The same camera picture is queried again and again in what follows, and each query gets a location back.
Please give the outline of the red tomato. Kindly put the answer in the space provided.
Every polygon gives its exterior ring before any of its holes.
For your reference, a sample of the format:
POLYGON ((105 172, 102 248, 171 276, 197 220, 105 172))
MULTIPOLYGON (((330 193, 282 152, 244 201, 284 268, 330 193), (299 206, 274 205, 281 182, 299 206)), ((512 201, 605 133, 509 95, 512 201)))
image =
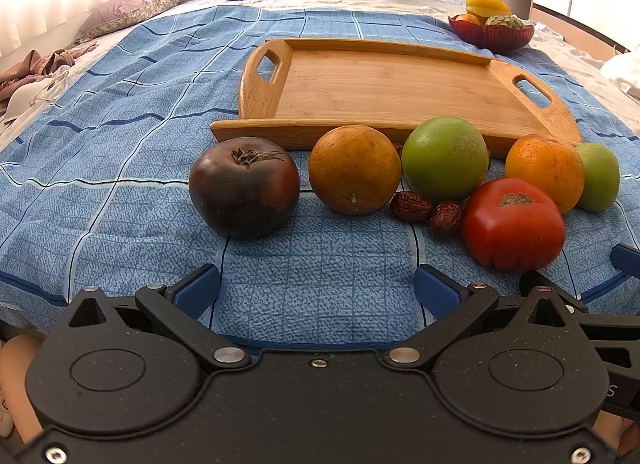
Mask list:
POLYGON ((556 204, 519 178, 480 185, 466 201, 460 232, 469 255, 480 265, 518 273, 548 266, 565 242, 556 204))

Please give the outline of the dried red date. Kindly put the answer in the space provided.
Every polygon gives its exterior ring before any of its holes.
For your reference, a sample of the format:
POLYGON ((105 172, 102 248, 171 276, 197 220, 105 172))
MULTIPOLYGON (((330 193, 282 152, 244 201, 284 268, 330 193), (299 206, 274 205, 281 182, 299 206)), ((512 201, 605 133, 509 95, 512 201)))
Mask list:
POLYGON ((413 191, 396 192, 390 200, 390 213, 398 221, 410 224, 427 224, 434 210, 430 199, 413 191))
POLYGON ((457 201, 442 201, 428 222, 428 230, 437 241, 448 241, 457 236, 463 215, 463 206, 457 201))

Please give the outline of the small green apple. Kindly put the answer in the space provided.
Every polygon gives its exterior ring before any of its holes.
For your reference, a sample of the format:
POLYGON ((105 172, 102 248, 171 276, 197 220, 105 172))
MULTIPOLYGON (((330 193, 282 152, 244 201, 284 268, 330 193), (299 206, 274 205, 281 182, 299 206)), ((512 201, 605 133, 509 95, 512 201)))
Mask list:
POLYGON ((575 149, 585 171, 585 186, 578 205, 588 212, 602 212, 613 205, 620 190, 616 155, 600 143, 581 143, 575 149))

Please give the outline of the bright orange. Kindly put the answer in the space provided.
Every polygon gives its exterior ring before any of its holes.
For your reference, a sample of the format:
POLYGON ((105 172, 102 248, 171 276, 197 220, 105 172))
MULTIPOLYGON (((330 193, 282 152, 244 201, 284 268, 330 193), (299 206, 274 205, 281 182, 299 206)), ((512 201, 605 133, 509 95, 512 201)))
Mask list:
POLYGON ((561 214, 573 210, 585 187, 585 169, 575 147, 550 136, 518 139, 506 155, 506 177, 544 191, 561 214))

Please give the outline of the dark purple tomato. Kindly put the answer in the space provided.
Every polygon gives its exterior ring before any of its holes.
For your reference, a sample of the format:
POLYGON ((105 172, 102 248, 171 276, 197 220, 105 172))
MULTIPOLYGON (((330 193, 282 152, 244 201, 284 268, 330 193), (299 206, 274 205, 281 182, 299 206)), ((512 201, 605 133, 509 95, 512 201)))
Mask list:
POLYGON ((234 239, 259 238, 282 227, 299 191, 288 151, 259 137, 216 143, 195 161, 189 177, 194 209, 218 235, 234 239))

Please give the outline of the large green apple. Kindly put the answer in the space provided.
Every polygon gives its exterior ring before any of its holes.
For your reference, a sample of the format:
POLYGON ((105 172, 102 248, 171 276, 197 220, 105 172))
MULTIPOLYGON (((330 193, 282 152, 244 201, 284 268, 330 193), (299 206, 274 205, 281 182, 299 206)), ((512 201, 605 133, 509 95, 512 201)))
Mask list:
POLYGON ((472 124, 457 117, 434 117, 409 135, 401 164, 412 191, 436 202, 462 201, 483 183, 490 157, 472 124))

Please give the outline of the dull brownish orange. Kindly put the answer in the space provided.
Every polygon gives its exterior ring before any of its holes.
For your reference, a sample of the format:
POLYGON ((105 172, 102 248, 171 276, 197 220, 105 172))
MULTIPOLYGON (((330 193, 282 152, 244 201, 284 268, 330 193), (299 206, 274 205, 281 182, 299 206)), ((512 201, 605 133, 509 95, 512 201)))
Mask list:
POLYGON ((314 144, 308 173, 314 194, 331 210, 366 215, 393 197, 401 164, 384 134, 366 125, 344 125, 326 132, 314 144))

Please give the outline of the blue plaid cloth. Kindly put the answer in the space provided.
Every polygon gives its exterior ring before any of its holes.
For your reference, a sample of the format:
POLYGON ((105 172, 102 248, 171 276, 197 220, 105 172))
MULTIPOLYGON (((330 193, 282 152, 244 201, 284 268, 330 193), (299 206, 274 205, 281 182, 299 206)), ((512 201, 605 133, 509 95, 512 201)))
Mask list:
POLYGON ((135 28, 2 151, 2 320, 48 331, 88 285, 129 296, 213 264, 221 289, 202 321, 219 334, 383 346, 430 317, 414 297, 417 265, 515 293, 517 275, 480 267, 461 244, 384 210, 335 214, 309 187, 270 237, 229 240, 206 225, 188 179, 209 125, 238 115, 248 55, 293 36, 462 47, 433 17, 352 10, 218 5, 135 28))

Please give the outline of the white cloth bundle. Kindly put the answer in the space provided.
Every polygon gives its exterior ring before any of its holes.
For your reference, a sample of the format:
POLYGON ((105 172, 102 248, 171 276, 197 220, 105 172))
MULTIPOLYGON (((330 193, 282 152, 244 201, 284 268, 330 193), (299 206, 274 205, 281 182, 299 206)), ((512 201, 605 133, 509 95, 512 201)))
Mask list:
POLYGON ((634 99, 640 98, 640 53, 619 54, 600 68, 602 76, 612 81, 623 93, 634 99))

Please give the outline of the red fruit bowl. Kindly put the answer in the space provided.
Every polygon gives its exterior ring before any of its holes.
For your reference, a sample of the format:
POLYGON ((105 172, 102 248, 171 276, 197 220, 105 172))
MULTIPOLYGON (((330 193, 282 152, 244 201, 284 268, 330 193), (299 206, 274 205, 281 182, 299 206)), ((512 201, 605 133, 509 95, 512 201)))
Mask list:
POLYGON ((512 50, 518 50, 526 46, 533 39, 535 27, 526 24, 522 30, 512 30, 500 26, 477 26, 465 21, 455 21, 454 17, 449 18, 449 25, 462 41, 472 44, 478 48, 487 48, 491 53, 506 54, 512 50))

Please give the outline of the wooden serving tray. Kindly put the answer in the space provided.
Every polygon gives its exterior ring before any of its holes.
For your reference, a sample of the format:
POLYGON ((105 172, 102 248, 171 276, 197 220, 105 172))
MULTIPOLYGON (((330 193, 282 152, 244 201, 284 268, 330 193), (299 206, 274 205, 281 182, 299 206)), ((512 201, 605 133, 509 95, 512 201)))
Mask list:
POLYGON ((433 117, 458 117, 496 158, 523 136, 577 145, 574 117, 544 82, 509 62, 418 44, 351 39, 272 39, 248 57, 239 117, 215 121, 219 141, 268 139, 309 150, 332 128, 367 125, 403 143, 433 117))

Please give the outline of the white bedsheet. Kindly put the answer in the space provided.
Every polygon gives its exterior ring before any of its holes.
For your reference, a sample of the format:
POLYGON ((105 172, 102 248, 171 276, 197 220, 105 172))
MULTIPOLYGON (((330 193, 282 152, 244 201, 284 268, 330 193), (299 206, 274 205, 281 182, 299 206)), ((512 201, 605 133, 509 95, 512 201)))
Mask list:
MULTIPOLYGON (((446 21, 448 16, 461 13, 463 8, 461 0, 246 0, 244 3, 248 6, 285 12, 297 9, 344 9, 355 12, 426 15, 441 22, 446 21)), ((31 50, 37 50, 41 55, 47 56, 59 48, 70 48, 79 26, 87 18, 86 14, 78 16, 38 36, 31 43, 13 50, 1 59, 1 70, 9 70, 21 62, 31 50)), ((632 132, 637 133, 639 102, 623 94, 614 81, 602 74, 601 67, 604 62, 588 53, 585 45, 570 44, 568 34, 562 33, 557 24, 545 24, 539 16, 534 17, 532 21, 535 23, 536 31, 529 46, 550 57, 555 65, 585 87, 632 132)), ((132 30, 132 27, 123 28, 97 38, 96 48, 76 60, 76 64, 70 68, 67 80, 73 81, 78 78, 132 30)))

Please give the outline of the green custard apple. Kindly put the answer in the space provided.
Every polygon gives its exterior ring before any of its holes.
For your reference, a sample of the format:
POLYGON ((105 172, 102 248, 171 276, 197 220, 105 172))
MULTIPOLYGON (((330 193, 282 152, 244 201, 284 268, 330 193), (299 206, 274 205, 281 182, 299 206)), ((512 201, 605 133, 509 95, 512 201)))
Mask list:
POLYGON ((522 30, 526 28, 526 24, 524 24, 521 19, 518 19, 517 16, 514 15, 494 15, 490 16, 485 21, 486 26, 500 26, 506 27, 512 30, 522 30))

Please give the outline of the orange in bowl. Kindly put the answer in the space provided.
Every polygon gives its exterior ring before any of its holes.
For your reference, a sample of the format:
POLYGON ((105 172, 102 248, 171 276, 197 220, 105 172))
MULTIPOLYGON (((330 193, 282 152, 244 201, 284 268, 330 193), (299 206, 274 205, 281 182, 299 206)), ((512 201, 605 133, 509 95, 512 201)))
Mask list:
POLYGON ((454 20, 469 22, 470 24, 476 24, 477 26, 482 26, 484 24, 484 20, 482 18, 469 13, 457 15, 454 17, 454 20))

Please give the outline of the brown clothes pile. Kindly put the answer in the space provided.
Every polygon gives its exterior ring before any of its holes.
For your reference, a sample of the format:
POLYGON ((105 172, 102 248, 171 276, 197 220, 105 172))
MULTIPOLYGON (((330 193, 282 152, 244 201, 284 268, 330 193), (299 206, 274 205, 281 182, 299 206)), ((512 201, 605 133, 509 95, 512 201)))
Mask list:
POLYGON ((49 55, 31 50, 23 60, 1 73, 1 115, 8 112, 10 99, 19 88, 43 80, 62 66, 73 67, 78 57, 92 52, 96 47, 98 43, 92 41, 68 50, 59 48, 49 55))

